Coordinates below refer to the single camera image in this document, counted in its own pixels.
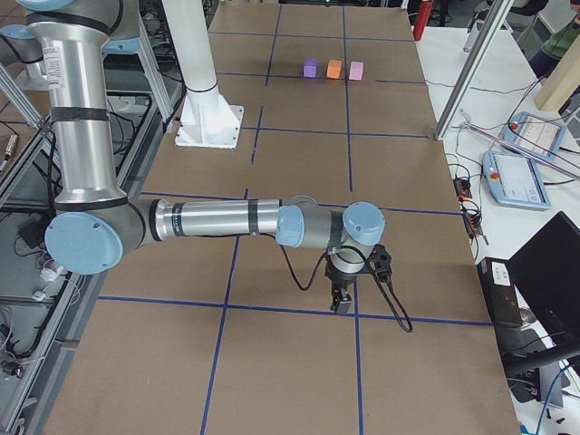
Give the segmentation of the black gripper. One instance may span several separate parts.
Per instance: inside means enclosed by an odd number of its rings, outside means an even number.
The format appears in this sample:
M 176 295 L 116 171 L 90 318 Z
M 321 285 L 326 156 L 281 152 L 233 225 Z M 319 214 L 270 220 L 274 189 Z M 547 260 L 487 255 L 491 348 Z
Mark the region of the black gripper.
M 337 268 L 327 259 L 324 276 L 331 282 L 332 304 L 330 309 L 334 313 L 347 314 L 352 304 L 352 298 L 347 293 L 349 285 L 355 282 L 360 272 L 347 273 Z

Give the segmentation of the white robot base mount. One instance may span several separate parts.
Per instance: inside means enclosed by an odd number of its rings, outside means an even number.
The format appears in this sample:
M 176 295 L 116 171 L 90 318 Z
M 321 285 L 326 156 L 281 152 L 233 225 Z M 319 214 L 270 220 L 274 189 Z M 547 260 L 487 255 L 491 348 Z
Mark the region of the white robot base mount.
M 232 150 L 244 108 L 230 105 L 218 88 L 202 3 L 168 0 L 162 4 L 186 88 L 176 144 Z

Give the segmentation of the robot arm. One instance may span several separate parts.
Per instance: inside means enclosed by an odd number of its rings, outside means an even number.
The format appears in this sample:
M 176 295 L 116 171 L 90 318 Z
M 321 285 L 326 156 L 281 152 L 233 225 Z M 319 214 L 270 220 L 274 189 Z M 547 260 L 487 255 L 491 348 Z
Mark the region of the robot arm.
M 371 276 L 392 285 L 381 244 L 383 213 L 368 202 L 342 211 L 307 196 L 170 202 L 143 198 L 143 181 L 120 181 L 103 68 L 106 53 L 151 56 L 135 1 L 25 1 L 20 35 L 40 46 L 62 188 L 44 232 L 50 256 L 78 275 L 103 273 L 129 253 L 172 237 L 269 237 L 282 250 L 313 248 L 315 270 L 331 281 L 331 308 L 346 313 L 349 286 Z

